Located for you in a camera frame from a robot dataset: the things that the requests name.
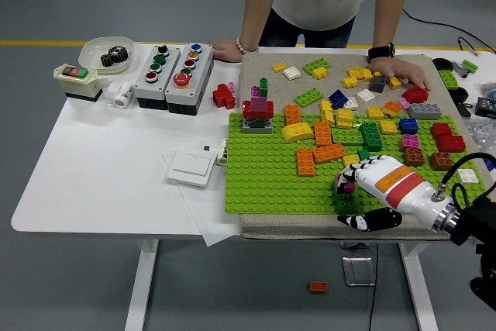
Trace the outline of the person's right hand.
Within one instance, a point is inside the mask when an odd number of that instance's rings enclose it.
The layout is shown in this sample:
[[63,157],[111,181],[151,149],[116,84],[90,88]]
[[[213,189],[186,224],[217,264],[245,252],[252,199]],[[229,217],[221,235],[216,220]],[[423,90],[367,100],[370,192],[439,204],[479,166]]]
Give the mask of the person's right hand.
[[239,63],[243,59],[243,54],[239,50],[236,38],[225,38],[221,40],[211,40],[213,58],[228,63]]

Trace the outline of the person's left hand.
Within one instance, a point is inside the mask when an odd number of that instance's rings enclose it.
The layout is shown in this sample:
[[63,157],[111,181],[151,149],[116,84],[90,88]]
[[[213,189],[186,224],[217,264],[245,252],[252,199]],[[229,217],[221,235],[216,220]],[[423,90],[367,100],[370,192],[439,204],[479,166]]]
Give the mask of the person's left hand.
[[417,64],[397,59],[396,57],[377,57],[371,59],[367,67],[373,72],[379,71],[387,78],[404,78],[408,79],[417,88],[431,89],[424,70]]

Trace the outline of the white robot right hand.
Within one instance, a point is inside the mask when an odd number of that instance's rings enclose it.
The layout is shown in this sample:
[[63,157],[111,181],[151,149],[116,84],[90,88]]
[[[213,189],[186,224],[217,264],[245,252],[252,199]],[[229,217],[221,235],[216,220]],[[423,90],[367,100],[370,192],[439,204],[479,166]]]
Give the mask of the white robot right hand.
[[399,226],[403,215],[413,215],[434,232],[450,234],[458,213],[453,200],[437,191],[423,176],[388,155],[371,156],[339,174],[341,188],[354,182],[384,207],[362,215],[338,215],[343,224],[364,232]]

